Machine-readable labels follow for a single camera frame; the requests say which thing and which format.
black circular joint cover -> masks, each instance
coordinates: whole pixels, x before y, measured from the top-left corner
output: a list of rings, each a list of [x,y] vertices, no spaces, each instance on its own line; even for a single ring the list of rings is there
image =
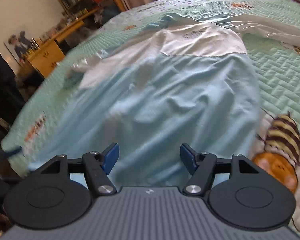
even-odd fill
[[[209,194],[212,210],[247,230],[277,228],[289,222],[296,208],[293,194],[268,174],[245,174],[216,185]]]
[[[90,207],[91,196],[81,184],[53,174],[29,177],[4,199],[4,209],[16,224],[32,229],[52,229],[80,218]]]

wooden cabinet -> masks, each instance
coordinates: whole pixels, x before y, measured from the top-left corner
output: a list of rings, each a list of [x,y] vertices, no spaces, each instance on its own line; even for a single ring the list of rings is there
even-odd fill
[[[65,55],[55,41],[49,43],[35,57],[29,59],[31,65],[36,68],[45,78],[57,66],[57,62],[63,60]]]

wall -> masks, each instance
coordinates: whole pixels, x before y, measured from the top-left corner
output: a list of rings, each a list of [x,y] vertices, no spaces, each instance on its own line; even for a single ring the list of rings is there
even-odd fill
[[[62,18],[58,0],[0,0],[0,53],[16,73],[20,66],[3,44],[13,31],[25,25],[39,37]]]

wooden desk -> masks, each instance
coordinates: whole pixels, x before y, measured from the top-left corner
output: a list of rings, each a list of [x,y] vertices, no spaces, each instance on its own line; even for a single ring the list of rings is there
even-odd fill
[[[57,66],[57,62],[63,60],[65,57],[56,41],[63,41],[67,36],[84,25],[83,20],[85,18],[94,14],[98,10],[100,10],[100,8],[96,8],[81,16],[78,20],[72,22],[69,26],[66,26],[60,32],[52,36],[49,40],[42,44],[38,50],[27,57],[27,62],[40,71],[40,73],[46,78]]]

bed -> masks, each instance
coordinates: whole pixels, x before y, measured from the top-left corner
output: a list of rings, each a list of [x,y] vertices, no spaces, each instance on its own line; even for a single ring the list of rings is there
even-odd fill
[[[78,89],[78,85],[64,87],[68,69],[96,51],[124,43],[147,24],[159,21],[167,12],[194,19],[221,13],[246,13],[300,28],[300,4],[292,0],[160,0],[121,13],[73,49],[19,114],[2,141],[3,149],[8,150],[16,145],[24,147],[29,129],[42,115],[45,125],[31,144],[27,158],[18,155],[10,159],[12,168],[18,174],[24,175],[28,163],[37,159],[38,152],[53,136],[59,119]],[[251,35],[245,35],[243,42],[258,78],[262,108],[274,114],[292,112],[300,130],[300,52],[278,41]]]

